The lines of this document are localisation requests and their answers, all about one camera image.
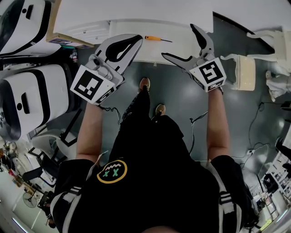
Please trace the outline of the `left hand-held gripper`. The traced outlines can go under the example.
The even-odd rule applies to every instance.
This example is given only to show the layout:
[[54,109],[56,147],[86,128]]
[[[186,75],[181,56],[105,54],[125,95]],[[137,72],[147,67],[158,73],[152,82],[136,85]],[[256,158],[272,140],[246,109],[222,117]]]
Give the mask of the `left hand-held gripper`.
[[122,34],[102,42],[86,65],[81,65],[70,90],[90,104],[100,105],[124,81],[122,74],[143,42],[138,34]]

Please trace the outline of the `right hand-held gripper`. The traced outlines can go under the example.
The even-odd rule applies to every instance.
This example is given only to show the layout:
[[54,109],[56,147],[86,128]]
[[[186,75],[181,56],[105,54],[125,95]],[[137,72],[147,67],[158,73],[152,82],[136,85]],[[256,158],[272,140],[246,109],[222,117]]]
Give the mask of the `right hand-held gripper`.
[[221,60],[214,55],[214,44],[209,35],[194,24],[190,24],[190,27],[201,48],[198,57],[190,56],[184,59],[170,53],[161,55],[167,61],[188,72],[203,91],[210,92],[225,84],[226,73]]

